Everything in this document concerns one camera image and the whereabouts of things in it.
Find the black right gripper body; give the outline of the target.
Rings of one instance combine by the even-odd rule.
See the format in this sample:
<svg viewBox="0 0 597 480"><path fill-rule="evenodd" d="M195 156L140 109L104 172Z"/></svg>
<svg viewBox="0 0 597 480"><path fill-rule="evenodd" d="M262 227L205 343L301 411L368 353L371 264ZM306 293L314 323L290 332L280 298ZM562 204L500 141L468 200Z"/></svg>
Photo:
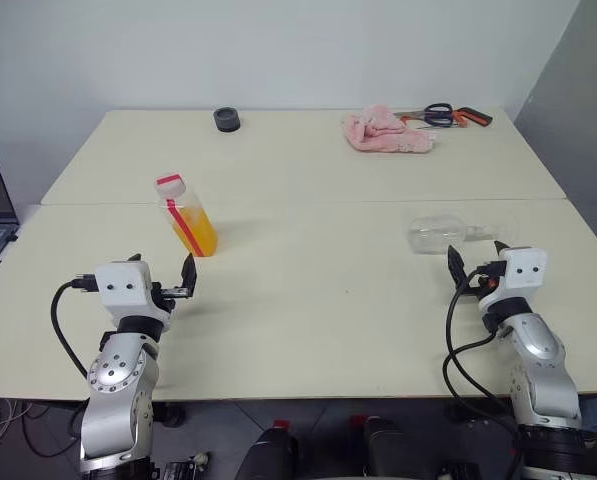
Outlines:
<svg viewBox="0 0 597 480"><path fill-rule="evenodd" d="M479 265L468 278L465 294L482 300L497 289L506 268L507 262L505 260Z"/></svg>

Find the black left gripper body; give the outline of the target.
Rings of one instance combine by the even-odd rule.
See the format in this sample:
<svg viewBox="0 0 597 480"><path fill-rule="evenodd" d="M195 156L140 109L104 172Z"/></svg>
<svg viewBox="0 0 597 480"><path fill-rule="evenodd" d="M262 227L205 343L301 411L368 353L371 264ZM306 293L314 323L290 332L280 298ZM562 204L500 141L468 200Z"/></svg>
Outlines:
<svg viewBox="0 0 597 480"><path fill-rule="evenodd" d="M157 308L167 313L171 313L176 301L187 299L189 297L188 287L163 288L160 282L151 284L151 298Z"/></svg>

